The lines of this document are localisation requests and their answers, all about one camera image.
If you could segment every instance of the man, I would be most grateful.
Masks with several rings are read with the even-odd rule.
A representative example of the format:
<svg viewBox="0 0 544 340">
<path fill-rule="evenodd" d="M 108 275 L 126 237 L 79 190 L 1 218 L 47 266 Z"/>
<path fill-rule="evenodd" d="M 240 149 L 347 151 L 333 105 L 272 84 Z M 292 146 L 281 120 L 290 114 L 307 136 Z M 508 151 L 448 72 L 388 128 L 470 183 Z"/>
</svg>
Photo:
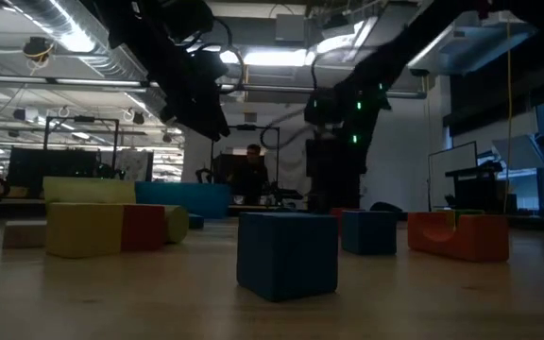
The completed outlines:
<svg viewBox="0 0 544 340">
<path fill-rule="evenodd" d="M 268 170 L 260 162 L 261 153 L 259 145 L 249 145 L 246 148 L 246 161 L 236 165 L 229 178 L 233 193 L 244 196 L 246 205 L 259 205 L 262 190 L 268 182 Z"/>
</svg>

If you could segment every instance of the yellow cable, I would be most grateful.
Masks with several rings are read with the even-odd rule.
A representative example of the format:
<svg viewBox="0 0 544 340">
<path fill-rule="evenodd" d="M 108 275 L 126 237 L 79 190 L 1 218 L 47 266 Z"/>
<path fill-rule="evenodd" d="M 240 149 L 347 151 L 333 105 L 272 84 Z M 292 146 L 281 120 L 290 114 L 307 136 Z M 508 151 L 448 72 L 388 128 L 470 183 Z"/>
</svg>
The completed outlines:
<svg viewBox="0 0 544 340">
<path fill-rule="evenodd" d="M 505 171 L 505 198 L 503 201 L 502 212 L 507 213 L 507 197 L 509 197 L 509 166 L 511 165 L 511 121 L 514 115 L 514 100 L 511 86 L 511 17 L 507 16 L 507 169 Z"/>
<path fill-rule="evenodd" d="M 27 58 L 38 58 L 38 57 L 42 57 L 42 56 L 45 56 L 46 54 L 50 53 L 50 52 L 52 51 L 52 49 L 54 49 L 54 44 L 53 44 L 53 43 L 49 45 L 49 48 L 48 48 L 47 50 L 45 50 L 45 51 L 43 51 L 43 52 L 41 52 L 41 53 L 38 53 L 38 54 L 36 54 L 36 55 L 29 55 L 29 54 L 25 53 L 25 56 L 26 56 Z"/>
</svg>

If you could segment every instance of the cube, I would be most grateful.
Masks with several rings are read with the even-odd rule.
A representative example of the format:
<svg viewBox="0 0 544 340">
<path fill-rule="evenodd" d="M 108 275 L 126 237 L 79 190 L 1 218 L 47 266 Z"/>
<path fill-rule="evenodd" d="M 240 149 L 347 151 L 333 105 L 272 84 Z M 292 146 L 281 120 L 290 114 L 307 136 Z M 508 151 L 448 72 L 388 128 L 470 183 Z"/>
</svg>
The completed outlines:
<svg viewBox="0 0 544 340">
<path fill-rule="evenodd" d="M 344 212 L 341 247 L 358 255 L 394 255 L 397 224 L 393 212 Z"/>
<path fill-rule="evenodd" d="M 191 230 L 202 230 L 205 227 L 205 218 L 203 218 L 203 216 L 189 213 L 188 219 L 189 219 L 188 228 Z"/>
<path fill-rule="evenodd" d="M 47 207 L 45 251 L 79 259 L 121 251 L 120 204 L 52 203 Z"/>
<path fill-rule="evenodd" d="M 337 288 L 337 221 L 297 212 L 242 213 L 236 279 L 269 301 Z"/>
<path fill-rule="evenodd" d="M 165 207 L 125 205 L 123 207 L 122 251 L 153 251 L 165 245 Z"/>
<path fill-rule="evenodd" d="M 3 248 L 33 248 L 45 245 L 46 221 L 8 221 Z"/>
</svg>

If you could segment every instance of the cylinder foam block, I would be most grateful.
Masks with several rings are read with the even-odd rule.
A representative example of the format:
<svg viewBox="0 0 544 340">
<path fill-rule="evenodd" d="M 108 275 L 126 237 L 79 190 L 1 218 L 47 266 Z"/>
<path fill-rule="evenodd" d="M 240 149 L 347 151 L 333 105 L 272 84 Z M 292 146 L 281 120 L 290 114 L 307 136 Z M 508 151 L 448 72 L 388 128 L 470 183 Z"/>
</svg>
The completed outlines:
<svg viewBox="0 0 544 340">
<path fill-rule="evenodd" d="M 167 242 L 181 243 L 186 238 L 190 226 L 188 212 L 180 206 L 165 206 L 165 225 Z"/>
</svg>

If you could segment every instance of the yellow foam block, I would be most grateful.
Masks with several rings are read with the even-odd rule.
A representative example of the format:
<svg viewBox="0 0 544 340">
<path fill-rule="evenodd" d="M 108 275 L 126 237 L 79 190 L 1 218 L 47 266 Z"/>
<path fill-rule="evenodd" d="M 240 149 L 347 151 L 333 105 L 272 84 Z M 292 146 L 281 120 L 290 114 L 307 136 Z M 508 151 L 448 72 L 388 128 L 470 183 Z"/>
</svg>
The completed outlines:
<svg viewBox="0 0 544 340">
<path fill-rule="evenodd" d="M 165 206 L 167 242 L 181 243 L 188 234 L 190 224 L 188 212 L 180 206 Z"/>
<path fill-rule="evenodd" d="M 43 191 L 45 203 L 136 203 L 135 183 L 119 179 L 46 177 Z"/>
<path fill-rule="evenodd" d="M 45 251 L 63 258 L 121 252 L 123 205 L 52 203 L 47 210 Z"/>
</svg>

